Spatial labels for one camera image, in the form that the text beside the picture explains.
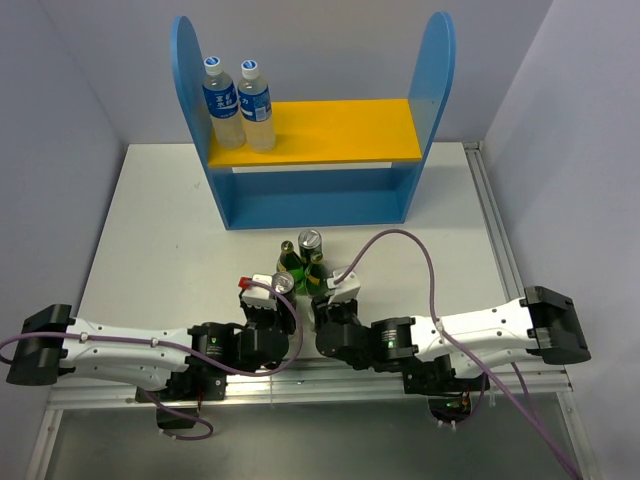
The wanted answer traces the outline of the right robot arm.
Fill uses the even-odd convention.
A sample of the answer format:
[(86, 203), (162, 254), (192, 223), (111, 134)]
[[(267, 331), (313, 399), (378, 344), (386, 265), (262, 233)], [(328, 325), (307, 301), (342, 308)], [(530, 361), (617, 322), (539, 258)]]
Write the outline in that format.
[(444, 316), (392, 317), (368, 326), (355, 298), (311, 304), (317, 351), (355, 370), (399, 373), (407, 394), (440, 396), (489, 386), (485, 369), (537, 356), (548, 365), (591, 358), (571, 298), (542, 286), (490, 309)]

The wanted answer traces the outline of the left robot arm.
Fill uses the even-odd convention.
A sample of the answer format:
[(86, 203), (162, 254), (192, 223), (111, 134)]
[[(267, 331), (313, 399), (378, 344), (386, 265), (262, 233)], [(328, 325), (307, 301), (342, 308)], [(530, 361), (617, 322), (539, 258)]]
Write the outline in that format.
[(297, 314), (275, 308), (242, 308), (246, 321), (205, 322), (190, 328), (143, 330), (72, 316), (53, 304), (28, 317), (13, 345), (7, 382), (48, 386), (62, 377), (135, 386), (163, 401), (220, 401), (231, 375), (273, 375), (299, 355), (304, 333)]

